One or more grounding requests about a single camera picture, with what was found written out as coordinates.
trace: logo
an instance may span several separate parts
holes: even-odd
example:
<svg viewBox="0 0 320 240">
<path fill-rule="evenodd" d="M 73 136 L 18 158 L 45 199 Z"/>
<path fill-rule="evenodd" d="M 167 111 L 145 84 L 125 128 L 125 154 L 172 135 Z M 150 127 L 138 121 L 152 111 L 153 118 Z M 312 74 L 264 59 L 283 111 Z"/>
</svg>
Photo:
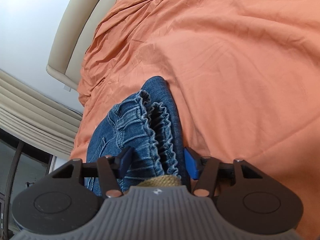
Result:
<svg viewBox="0 0 320 240">
<path fill-rule="evenodd" d="M 159 189 L 159 188 L 157 188 L 157 189 L 155 189 L 155 190 L 153 191 L 153 193 L 156 194 L 156 195 L 159 195 L 159 194 L 162 193 L 162 190 Z"/>
</svg>

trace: window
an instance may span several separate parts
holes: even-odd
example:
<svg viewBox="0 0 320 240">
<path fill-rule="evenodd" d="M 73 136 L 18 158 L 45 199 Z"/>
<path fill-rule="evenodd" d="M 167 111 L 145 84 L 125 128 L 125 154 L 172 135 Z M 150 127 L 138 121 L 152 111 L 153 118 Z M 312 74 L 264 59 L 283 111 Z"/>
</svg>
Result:
<svg viewBox="0 0 320 240">
<path fill-rule="evenodd" d="M 0 129 L 0 235 L 3 240 L 19 232 L 11 214 L 14 198 L 27 185 L 49 173 L 52 157 Z"/>
</svg>

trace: wrinkled fabric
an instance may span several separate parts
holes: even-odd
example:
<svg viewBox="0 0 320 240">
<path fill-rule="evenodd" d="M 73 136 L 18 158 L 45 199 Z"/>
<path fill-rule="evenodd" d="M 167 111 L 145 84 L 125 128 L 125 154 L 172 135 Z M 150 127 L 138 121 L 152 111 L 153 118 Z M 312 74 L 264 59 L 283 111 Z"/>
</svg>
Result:
<svg viewBox="0 0 320 240">
<path fill-rule="evenodd" d="M 138 93 L 111 108 L 92 135 L 86 162 L 96 162 L 105 155 L 117 156 L 131 146 L 134 148 L 132 163 L 125 177 L 118 179 L 123 192 L 163 175 L 178 176 L 188 185 L 179 145 L 182 137 L 176 106 L 165 80 L 156 76 L 147 80 Z M 98 178 L 90 178 L 87 187 L 96 195 L 102 195 Z"/>
<path fill-rule="evenodd" d="M 320 235 L 320 0 L 119 0 L 85 54 L 72 157 L 150 77 L 168 82 L 185 146 L 243 158 L 303 201 Z"/>
</svg>

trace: metal screw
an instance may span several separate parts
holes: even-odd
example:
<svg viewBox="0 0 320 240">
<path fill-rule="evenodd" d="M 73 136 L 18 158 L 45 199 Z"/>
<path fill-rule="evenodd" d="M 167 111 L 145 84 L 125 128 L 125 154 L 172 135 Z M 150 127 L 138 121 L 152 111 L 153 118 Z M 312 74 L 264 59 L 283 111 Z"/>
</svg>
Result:
<svg viewBox="0 0 320 240">
<path fill-rule="evenodd" d="M 209 196 L 210 192 L 206 189 L 203 189 L 203 188 L 199 188 L 199 189 L 196 189 L 193 194 L 197 197 L 207 197 Z"/>
<path fill-rule="evenodd" d="M 122 196 L 122 192 L 117 189 L 111 189 L 106 192 L 106 196 L 110 197 L 110 198 L 120 197 L 120 196 Z"/>
</svg>

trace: white wall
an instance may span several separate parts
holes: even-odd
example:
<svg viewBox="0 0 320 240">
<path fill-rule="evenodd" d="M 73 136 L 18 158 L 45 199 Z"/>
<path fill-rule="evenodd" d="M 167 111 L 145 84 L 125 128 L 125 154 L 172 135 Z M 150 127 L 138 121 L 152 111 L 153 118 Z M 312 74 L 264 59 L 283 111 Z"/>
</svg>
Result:
<svg viewBox="0 0 320 240">
<path fill-rule="evenodd" d="M 56 170 L 57 168 L 60 168 L 66 162 L 67 162 L 66 160 L 56 157 L 52 171 Z"/>
<path fill-rule="evenodd" d="M 69 0 L 0 0 L 0 69 L 43 95 L 83 112 L 78 93 L 45 70 Z"/>
</svg>

